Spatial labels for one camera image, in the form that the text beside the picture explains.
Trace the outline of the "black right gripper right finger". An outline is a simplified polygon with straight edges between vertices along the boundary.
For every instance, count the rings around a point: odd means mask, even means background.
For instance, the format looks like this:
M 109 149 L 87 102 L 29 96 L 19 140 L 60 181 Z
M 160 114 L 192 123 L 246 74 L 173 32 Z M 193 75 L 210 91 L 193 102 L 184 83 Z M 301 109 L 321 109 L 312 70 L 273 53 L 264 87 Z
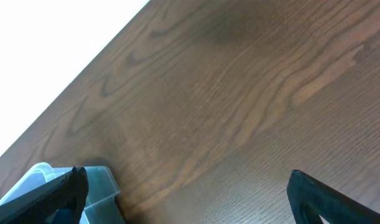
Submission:
M 380 223 L 380 213 L 301 170 L 291 172 L 287 196 L 296 223 Z

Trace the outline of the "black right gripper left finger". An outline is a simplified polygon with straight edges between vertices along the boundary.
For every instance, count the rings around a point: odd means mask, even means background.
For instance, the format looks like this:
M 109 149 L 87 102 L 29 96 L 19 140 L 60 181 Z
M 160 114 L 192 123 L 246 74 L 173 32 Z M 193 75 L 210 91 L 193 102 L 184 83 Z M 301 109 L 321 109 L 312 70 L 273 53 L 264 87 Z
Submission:
M 70 172 L 0 206 L 0 223 L 75 223 L 86 204 L 85 168 Z

